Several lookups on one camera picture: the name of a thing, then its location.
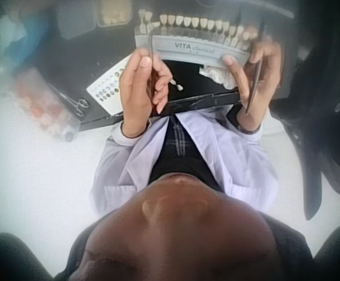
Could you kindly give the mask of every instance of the coat sleeve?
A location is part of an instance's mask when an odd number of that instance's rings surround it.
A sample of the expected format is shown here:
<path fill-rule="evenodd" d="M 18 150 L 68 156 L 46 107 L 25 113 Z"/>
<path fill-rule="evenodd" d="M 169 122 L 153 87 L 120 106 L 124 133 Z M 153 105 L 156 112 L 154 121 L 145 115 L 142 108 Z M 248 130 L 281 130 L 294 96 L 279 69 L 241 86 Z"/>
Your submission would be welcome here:
<path fill-rule="evenodd" d="M 122 134 L 121 125 L 120 122 L 113 127 L 111 136 L 106 141 L 90 191 L 91 205 L 99 216 L 120 207 L 119 202 L 136 193 L 133 183 L 121 183 L 119 179 L 140 137 L 126 138 Z"/>
<path fill-rule="evenodd" d="M 243 157 L 239 161 L 242 166 L 235 166 L 239 172 L 231 191 L 232 197 L 249 203 L 259 211 L 267 211 L 277 196 L 279 179 L 266 151 L 260 145 L 263 126 L 251 135 L 240 132 L 228 120 L 227 127 L 243 143 L 238 153 L 239 157 Z"/>

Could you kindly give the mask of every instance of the packaging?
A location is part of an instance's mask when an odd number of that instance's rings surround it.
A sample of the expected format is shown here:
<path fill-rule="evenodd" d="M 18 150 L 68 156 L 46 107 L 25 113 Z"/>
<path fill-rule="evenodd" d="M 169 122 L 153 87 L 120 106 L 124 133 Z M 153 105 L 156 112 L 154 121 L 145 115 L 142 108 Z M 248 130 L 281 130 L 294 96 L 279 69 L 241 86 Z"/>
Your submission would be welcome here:
<path fill-rule="evenodd" d="M 13 90 L 20 107 L 54 139 L 71 142 L 76 138 L 80 120 L 62 104 L 35 68 L 20 74 Z"/>

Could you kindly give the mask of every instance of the person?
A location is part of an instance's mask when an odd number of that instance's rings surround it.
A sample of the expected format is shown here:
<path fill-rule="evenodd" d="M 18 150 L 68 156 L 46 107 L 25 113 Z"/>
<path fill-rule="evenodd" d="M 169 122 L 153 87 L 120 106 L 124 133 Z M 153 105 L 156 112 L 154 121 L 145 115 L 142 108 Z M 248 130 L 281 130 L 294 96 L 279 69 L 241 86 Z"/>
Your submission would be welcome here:
<path fill-rule="evenodd" d="M 158 55 L 152 61 L 145 49 L 132 54 L 120 80 L 123 122 L 112 129 L 90 194 L 100 220 L 77 238 L 55 280 L 312 276 L 314 261 L 304 237 L 261 213 L 278 186 L 259 139 L 280 80 L 279 45 L 256 44 L 250 63 L 261 59 L 263 80 L 249 114 L 244 111 L 249 68 L 226 56 L 223 62 L 235 77 L 242 105 L 225 115 L 223 110 L 195 111 L 150 120 L 153 106 L 161 112 L 167 103 L 172 75 Z M 146 89 L 152 68 L 158 79 L 150 100 Z M 20 259 L 8 256 L 0 259 L 26 264 L 24 253 Z"/>

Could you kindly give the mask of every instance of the dark clothing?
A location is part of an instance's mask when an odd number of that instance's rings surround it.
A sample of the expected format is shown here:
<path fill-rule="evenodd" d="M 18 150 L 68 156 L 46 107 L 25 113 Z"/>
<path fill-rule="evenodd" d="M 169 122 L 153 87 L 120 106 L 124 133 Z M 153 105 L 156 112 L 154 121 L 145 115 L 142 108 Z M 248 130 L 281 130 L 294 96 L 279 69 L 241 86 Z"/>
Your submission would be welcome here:
<path fill-rule="evenodd" d="M 191 136 L 175 115 L 170 116 L 160 155 L 150 175 L 149 184 L 168 173 L 191 174 L 212 189 L 224 192 L 214 179 Z"/>

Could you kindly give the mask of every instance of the hand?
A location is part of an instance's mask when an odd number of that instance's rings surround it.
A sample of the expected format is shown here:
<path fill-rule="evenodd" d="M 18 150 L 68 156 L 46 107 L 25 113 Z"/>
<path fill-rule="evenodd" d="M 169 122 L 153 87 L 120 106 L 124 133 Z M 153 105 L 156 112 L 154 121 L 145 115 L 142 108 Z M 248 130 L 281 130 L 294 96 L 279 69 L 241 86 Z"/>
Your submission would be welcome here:
<path fill-rule="evenodd" d="M 255 99 L 248 114 L 245 114 L 245 110 L 241 110 L 237 116 L 240 125 L 247 131 L 255 131 L 260 126 L 280 82 L 280 45 L 272 42 L 255 44 L 249 59 L 250 65 L 245 69 L 232 56 L 227 55 L 222 59 L 239 87 L 241 103 L 245 109 L 248 107 L 255 64 L 261 59 L 263 59 L 262 79 L 258 83 Z"/>
<path fill-rule="evenodd" d="M 154 61 L 149 56 L 146 49 L 134 51 L 119 80 L 124 118 L 122 133 L 129 138 L 144 133 L 153 105 L 160 114 L 168 102 L 169 82 L 173 78 L 171 71 L 157 54 L 154 55 Z M 147 82 L 153 68 L 157 72 L 157 81 L 151 101 Z"/>

